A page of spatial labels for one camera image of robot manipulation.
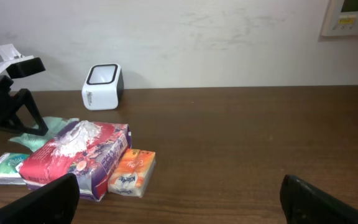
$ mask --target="green package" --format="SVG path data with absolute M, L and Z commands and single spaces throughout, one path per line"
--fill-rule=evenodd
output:
M 65 118 L 56 118 L 56 117 L 44 117 L 45 124 L 48 126 L 48 132 L 44 136 L 36 136 L 34 134 L 24 133 L 21 136 L 11 138 L 10 141 L 17 142 L 22 144 L 25 147 L 28 147 L 32 152 L 37 151 L 41 148 L 47 141 L 55 137 L 55 135 L 62 130 L 66 125 L 73 121 L 78 121 L 78 118 L 65 119 Z
M 24 184 L 19 169 L 27 154 L 4 153 L 0 157 L 0 184 Z

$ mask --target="wood grain surface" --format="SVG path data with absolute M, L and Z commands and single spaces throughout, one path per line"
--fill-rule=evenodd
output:
M 128 123 L 157 153 L 144 198 L 80 200 L 73 223 L 285 223 L 295 174 L 358 209 L 358 86 L 126 90 L 88 111 L 79 91 L 33 93 L 42 116 Z M 30 152 L 0 132 L 0 155 Z M 0 208 L 29 193 L 0 186 Z

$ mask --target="yellow sticker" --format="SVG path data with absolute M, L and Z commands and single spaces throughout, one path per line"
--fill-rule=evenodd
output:
M 353 24 L 356 19 L 340 19 L 339 24 Z

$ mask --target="white wall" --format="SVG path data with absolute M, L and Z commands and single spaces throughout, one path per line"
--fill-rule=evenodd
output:
M 46 72 L 14 90 L 79 90 L 119 63 L 126 88 L 358 84 L 358 37 L 320 41 L 328 0 L 0 0 L 0 45 Z

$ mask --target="brown tabletop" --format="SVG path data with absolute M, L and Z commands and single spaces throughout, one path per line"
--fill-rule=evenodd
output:
M 126 90 L 109 111 L 79 91 L 33 95 L 42 116 L 128 123 L 157 153 L 144 198 L 80 200 L 73 223 L 285 223 L 285 174 L 358 209 L 358 86 Z M 13 136 L 0 155 L 30 152 Z M 28 193 L 0 185 L 0 208 Z

